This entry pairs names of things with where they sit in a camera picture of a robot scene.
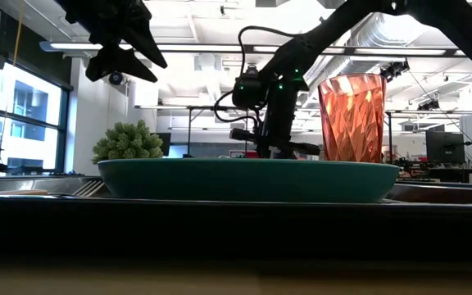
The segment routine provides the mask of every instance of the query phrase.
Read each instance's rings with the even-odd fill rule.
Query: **cable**
[[[418,84],[418,86],[422,89],[422,91],[424,91],[425,95],[427,95],[427,97],[428,97],[429,99],[434,100],[434,98],[432,98],[432,97],[429,95],[429,93],[427,93],[427,91],[424,89],[424,87],[423,87],[422,84],[418,81],[418,79],[415,77],[415,75],[414,75],[411,71],[409,71],[409,74],[411,74],[411,76],[412,76],[413,79],[416,81],[416,83]],[[451,117],[449,117],[449,115],[448,115],[445,111],[443,111],[440,107],[439,107],[438,109],[445,115],[446,118],[448,118],[448,119],[454,124],[454,126],[456,126],[456,127],[460,130],[460,132],[462,132],[462,134],[463,134],[464,136],[466,136],[466,137],[469,139],[469,141],[472,142],[471,137],[469,137],[469,135],[467,135],[467,134],[464,132],[464,130],[462,130],[462,128],[460,128],[460,126],[457,125],[457,124],[455,123],[455,121],[452,120]]]
[[[238,34],[238,43],[239,43],[240,48],[242,49],[242,68],[239,71],[240,75],[243,74],[243,70],[245,68],[245,47],[243,46],[242,35],[243,33],[245,33],[245,31],[248,31],[248,30],[261,30],[261,31],[278,34],[278,35],[282,35],[284,37],[290,37],[290,38],[294,38],[297,36],[297,34],[289,34],[289,33],[285,33],[277,29],[271,29],[271,28],[262,27],[259,25],[249,25],[241,29]]]
[[[236,121],[239,121],[239,120],[246,120],[246,119],[251,119],[254,121],[254,128],[258,128],[259,126],[259,123],[258,123],[258,120],[253,117],[253,116],[241,116],[239,118],[236,118],[236,119],[230,119],[230,120],[227,120],[227,119],[224,119],[222,117],[220,117],[220,115],[218,115],[218,108],[220,107],[220,102],[228,97],[230,94],[232,94],[233,90],[225,93],[224,95],[222,95],[217,101],[216,103],[214,104],[214,115],[216,116],[216,118],[218,118],[218,120],[222,121],[222,122],[225,122],[225,123],[232,123],[232,122],[236,122]]]
[[[17,63],[17,52],[20,48],[20,37],[21,37],[21,27],[23,26],[23,12],[25,11],[25,0],[21,0],[20,8],[20,19],[17,25],[17,36],[16,36],[16,47],[14,48],[14,62],[13,66],[16,66]]]
[[[17,53],[20,48],[20,40],[21,40],[21,27],[23,26],[23,14],[25,12],[25,0],[21,0],[21,7],[20,7],[20,16],[17,24],[17,35],[16,35],[16,46],[14,47],[14,60],[12,61],[12,70],[16,68],[17,64]],[[1,141],[0,141],[0,162],[2,161],[1,158],[1,150],[2,150],[2,145],[3,145],[3,136],[5,134],[5,126],[7,124],[7,115],[8,115],[8,103],[9,99],[7,98],[7,103],[5,106],[5,115],[3,117],[3,124],[1,128]]]

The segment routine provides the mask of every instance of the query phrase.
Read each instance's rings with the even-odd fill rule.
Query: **dark foreground surface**
[[[472,206],[0,197],[16,259],[472,263]]]

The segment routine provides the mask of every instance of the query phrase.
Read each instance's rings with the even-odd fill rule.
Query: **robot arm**
[[[258,75],[237,80],[234,104],[250,108],[266,103],[267,112],[254,134],[235,130],[231,137],[256,142],[260,157],[289,158],[297,92],[306,88],[302,76],[328,46],[371,12],[413,16],[441,30],[472,60],[472,6],[466,0],[348,0],[328,20],[281,46]],[[271,152],[271,147],[279,151]]]

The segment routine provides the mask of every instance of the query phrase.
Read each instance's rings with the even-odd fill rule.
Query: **orange cup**
[[[386,86],[375,74],[342,75],[320,85],[326,160],[380,162]]]

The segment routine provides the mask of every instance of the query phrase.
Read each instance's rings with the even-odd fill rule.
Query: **teal bowl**
[[[130,159],[98,163],[115,197],[231,202],[378,202],[398,167],[264,159]]]

